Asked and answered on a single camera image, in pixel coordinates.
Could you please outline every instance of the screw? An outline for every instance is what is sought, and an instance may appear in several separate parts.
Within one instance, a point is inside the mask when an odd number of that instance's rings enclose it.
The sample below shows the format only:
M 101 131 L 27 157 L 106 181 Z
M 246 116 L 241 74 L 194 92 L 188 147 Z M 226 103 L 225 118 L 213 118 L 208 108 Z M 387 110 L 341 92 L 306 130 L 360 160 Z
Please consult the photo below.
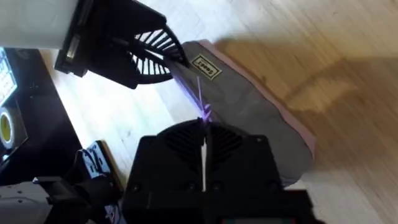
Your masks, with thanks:
M 138 192 L 138 191 L 139 191 L 139 185 L 138 185 L 138 184 L 134 184 L 134 185 L 132 186 L 132 191 L 133 191 L 133 192 Z

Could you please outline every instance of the gray fabric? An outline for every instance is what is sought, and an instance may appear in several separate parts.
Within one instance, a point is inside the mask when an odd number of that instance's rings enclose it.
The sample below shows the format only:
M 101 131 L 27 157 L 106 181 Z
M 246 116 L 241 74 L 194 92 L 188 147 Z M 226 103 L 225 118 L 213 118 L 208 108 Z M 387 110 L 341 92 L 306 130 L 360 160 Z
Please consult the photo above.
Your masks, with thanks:
M 199 105 L 199 76 L 203 101 L 211 105 L 213 112 L 211 120 L 238 127 L 249 134 L 267 136 L 284 185 L 299 180 L 310 167 L 312 155 L 299 133 L 284 121 L 279 110 L 246 78 L 198 42 L 187 42 L 183 47 L 189 61 L 202 54 L 222 70 L 210 80 L 194 66 L 170 65 L 169 69 L 187 96 Z

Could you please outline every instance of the sticker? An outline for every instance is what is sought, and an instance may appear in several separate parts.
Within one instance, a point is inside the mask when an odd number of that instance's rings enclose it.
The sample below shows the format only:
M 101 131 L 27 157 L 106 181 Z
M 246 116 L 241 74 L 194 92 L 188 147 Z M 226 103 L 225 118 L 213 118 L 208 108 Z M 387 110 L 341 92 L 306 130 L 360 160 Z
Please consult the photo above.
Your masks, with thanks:
M 195 59 L 192 60 L 192 65 L 195 68 L 199 69 L 203 74 L 206 75 L 207 78 L 213 80 L 216 78 L 221 72 L 221 69 L 217 68 L 216 65 L 211 63 L 209 60 L 205 58 L 203 55 L 198 55 Z

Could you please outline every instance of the black plastic part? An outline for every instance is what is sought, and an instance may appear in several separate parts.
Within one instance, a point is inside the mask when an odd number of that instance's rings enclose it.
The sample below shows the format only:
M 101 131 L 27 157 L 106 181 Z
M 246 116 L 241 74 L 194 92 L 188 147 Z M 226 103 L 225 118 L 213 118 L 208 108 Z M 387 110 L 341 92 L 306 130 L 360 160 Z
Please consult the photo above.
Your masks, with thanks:
M 96 207 L 105 207 L 106 213 L 111 215 L 113 207 L 123 195 L 123 187 L 111 165 L 106 153 L 106 146 L 102 141 L 95 141 L 81 154 L 91 180 L 76 185 L 84 198 Z
M 132 89 L 170 80 L 164 57 L 189 63 L 166 22 L 137 1 L 80 0 L 55 69 L 80 77 L 90 70 Z
M 37 177 L 35 184 L 48 193 L 47 201 L 53 205 L 44 224 L 84 224 L 90 217 L 91 206 L 71 185 L 59 177 Z
M 206 171 L 200 154 L 204 142 Z M 141 139 L 122 210 L 128 223 L 223 223 L 235 218 L 320 223 L 306 191 L 283 190 L 265 136 L 201 119 Z

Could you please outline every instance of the roll of tape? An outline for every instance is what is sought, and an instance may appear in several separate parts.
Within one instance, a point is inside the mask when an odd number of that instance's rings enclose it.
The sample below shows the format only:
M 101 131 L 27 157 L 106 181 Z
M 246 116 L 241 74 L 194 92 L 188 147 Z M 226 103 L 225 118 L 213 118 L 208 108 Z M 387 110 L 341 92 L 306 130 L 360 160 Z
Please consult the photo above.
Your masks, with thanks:
M 13 149 L 24 140 L 24 126 L 17 110 L 0 108 L 0 139 L 6 149 Z

